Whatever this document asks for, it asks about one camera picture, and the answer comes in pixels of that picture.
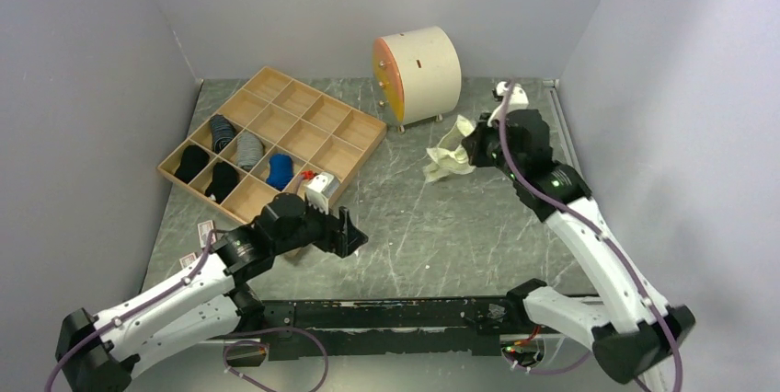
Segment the cream cloth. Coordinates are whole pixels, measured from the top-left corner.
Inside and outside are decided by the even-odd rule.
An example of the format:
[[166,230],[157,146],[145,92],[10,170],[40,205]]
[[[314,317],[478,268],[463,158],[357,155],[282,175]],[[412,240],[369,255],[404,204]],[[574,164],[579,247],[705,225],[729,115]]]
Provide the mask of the cream cloth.
[[430,162],[423,169],[426,183],[433,183],[452,175],[471,174],[476,167],[469,162],[469,156],[462,141],[476,126],[462,115],[458,115],[452,129],[432,147],[426,149]]

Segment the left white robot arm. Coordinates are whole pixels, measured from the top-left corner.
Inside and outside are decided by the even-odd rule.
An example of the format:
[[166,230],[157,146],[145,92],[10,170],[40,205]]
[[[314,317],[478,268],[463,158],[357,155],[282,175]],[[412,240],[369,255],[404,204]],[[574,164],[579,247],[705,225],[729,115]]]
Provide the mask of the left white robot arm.
[[253,336],[267,321],[250,280],[289,251],[313,245],[346,258],[368,237],[347,208],[333,215],[282,193],[249,223],[211,231],[209,241],[198,260],[148,291],[95,314],[68,315],[45,390],[63,374],[74,391],[123,391],[143,369],[198,342]]

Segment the blue underwear white trim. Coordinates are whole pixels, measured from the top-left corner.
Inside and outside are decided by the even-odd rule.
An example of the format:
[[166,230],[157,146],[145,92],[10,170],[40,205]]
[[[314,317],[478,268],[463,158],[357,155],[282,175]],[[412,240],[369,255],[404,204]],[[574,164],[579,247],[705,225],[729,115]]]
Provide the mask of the blue underwear white trim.
[[274,154],[269,158],[269,175],[266,183],[273,189],[283,191],[293,179],[293,160],[285,154]]

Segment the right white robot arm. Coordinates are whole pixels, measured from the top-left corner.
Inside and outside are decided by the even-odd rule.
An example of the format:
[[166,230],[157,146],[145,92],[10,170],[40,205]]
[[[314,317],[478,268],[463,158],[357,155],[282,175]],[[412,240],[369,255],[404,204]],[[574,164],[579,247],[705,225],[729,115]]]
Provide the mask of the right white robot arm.
[[589,305],[531,279],[501,301],[508,325],[526,332],[551,328],[591,353],[615,382],[637,382],[671,359],[673,390],[683,386],[680,347],[695,325],[688,306],[673,306],[642,275],[603,219],[590,187],[572,166],[555,160],[549,127],[536,110],[483,113],[462,141],[470,165],[507,176],[524,206],[567,246],[595,288]]

